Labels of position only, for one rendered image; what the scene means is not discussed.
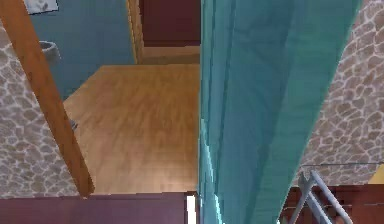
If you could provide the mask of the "yellow flat object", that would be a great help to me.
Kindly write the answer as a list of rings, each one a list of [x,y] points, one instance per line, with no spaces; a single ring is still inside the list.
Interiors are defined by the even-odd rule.
[[[369,184],[384,184],[384,164],[381,164],[374,175],[370,178]]]

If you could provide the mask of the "grey round bin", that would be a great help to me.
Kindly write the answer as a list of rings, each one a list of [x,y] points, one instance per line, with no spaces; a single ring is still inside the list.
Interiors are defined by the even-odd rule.
[[[54,42],[40,41],[39,45],[49,65],[54,65],[61,59],[58,46]]]

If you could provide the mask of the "teal room door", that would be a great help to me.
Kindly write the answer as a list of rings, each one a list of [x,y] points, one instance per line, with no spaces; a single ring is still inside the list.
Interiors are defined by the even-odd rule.
[[[200,224],[277,224],[362,0],[200,1]]]

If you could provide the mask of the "framed wall picture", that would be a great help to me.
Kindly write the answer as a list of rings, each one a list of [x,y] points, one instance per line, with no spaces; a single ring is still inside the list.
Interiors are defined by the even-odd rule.
[[[47,13],[59,9],[56,0],[23,0],[29,14]]]

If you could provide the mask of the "brown wooden door frame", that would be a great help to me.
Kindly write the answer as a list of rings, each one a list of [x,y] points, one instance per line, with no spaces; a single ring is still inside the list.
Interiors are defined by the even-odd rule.
[[[79,195],[89,197],[95,189],[90,172],[23,0],[0,0],[0,20]]]

